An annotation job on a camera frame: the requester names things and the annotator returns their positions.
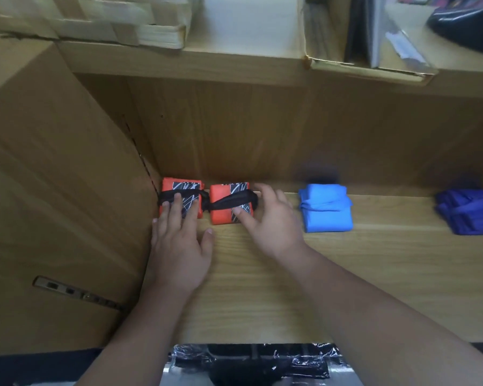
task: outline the wooden shelf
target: wooden shelf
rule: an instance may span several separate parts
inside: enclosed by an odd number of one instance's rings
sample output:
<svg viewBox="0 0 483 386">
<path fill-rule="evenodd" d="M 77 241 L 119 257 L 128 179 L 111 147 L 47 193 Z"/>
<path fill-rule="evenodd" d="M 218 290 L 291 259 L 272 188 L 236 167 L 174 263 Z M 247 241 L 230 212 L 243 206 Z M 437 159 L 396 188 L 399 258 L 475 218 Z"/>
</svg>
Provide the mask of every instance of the wooden shelf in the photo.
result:
<svg viewBox="0 0 483 386">
<path fill-rule="evenodd" d="M 305 70 L 297 13 L 297 0 L 204 0 L 181 52 L 74 41 L 58 46 L 70 69 L 78 73 L 284 86 L 345 78 L 336 72 Z M 440 71 L 427 87 L 390 84 L 391 90 L 483 97 L 483 54 L 425 28 L 430 7 L 400 5 L 388 13 Z"/>
<path fill-rule="evenodd" d="M 298 204 L 296 194 L 288 198 Z M 463 339 L 483 341 L 483 236 L 453 235 L 431 198 L 351 199 L 354 230 L 306 234 L 308 244 Z M 207 215 L 199 222 L 200 231 L 210 226 Z M 213 265 L 185 311 L 177 342 L 331 340 L 297 286 L 241 225 L 214 230 Z"/>
</svg>

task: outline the black elastic band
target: black elastic band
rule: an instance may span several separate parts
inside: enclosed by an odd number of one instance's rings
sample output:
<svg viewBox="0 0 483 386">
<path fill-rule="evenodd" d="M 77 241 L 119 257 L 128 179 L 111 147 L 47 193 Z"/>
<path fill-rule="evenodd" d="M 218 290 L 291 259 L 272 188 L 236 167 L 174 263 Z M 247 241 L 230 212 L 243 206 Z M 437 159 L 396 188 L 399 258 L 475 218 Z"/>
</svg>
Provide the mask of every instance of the black elastic band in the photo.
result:
<svg viewBox="0 0 483 386">
<path fill-rule="evenodd" d="M 251 189 L 244 189 L 242 191 L 235 192 L 213 203 L 210 201 L 210 195 L 203 189 L 170 189 L 168 191 L 162 191 L 159 193 L 158 205 L 161 206 L 163 202 L 172 203 L 174 201 L 175 194 L 181 194 L 183 198 L 201 195 L 202 211 L 227 210 L 229 208 L 238 207 L 247 203 L 252 203 L 253 210 L 258 208 L 258 195 Z"/>
</svg>

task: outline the cabinet door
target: cabinet door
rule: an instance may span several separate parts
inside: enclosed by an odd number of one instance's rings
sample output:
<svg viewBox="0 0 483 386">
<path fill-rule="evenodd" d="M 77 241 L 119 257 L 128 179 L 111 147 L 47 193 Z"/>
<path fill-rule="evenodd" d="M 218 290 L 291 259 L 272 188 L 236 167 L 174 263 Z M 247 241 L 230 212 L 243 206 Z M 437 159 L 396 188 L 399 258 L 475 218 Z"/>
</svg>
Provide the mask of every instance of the cabinet door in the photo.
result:
<svg viewBox="0 0 483 386">
<path fill-rule="evenodd" d="M 128 308 L 155 211 L 135 146 L 56 46 L 0 39 L 0 355 L 105 344 L 120 311 L 33 281 L 45 276 Z"/>
</svg>

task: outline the woven basket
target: woven basket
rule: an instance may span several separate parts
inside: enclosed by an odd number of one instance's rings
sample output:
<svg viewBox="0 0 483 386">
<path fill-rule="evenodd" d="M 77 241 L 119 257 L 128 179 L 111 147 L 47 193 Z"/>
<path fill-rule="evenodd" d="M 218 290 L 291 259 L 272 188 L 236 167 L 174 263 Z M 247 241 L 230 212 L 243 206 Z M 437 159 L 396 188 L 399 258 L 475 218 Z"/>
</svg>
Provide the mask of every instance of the woven basket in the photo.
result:
<svg viewBox="0 0 483 386">
<path fill-rule="evenodd" d="M 184 47 L 199 0 L 0 0 L 0 33 Z"/>
</svg>

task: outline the red folded pouch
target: red folded pouch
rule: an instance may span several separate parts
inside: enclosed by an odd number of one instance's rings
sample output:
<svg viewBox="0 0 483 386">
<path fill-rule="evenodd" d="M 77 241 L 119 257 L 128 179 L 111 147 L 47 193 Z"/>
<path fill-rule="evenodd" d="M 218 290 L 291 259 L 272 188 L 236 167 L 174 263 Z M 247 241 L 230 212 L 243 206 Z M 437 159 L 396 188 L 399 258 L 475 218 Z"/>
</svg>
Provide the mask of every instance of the red folded pouch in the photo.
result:
<svg viewBox="0 0 483 386">
<path fill-rule="evenodd" d="M 165 177 L 163 179 L 162 191 L 171 191 L 177 189 L 204 189 L 204 183 L 200 180 L 186 180 L 186 179 L 174 179 L 173 177 Z M 198 218 L 202 218 L 202 195 L 192 195 L 183 198 L 182 201 L 182 217 L 186 216 L 186 213 L 192 207 L 192 202 L 195 199 L 199 199 L 199 214 Z"/>
<path fill-rule="evenodd" d="M 246 189 L 249 189 L 249 183 L 215 184 L 210 187 L 210 201 L 214 203 L 228 195 Z M 252 203 L 245 203 L 239 207 L 254 216 Z M 211 222 L 213 225 L 221 225 L 223 223 L 236 223 L 239 221 L 236 215 L 234 215 L 233 209 L 228 208 L 225 210 L 212 210 Z"/>
</svg>

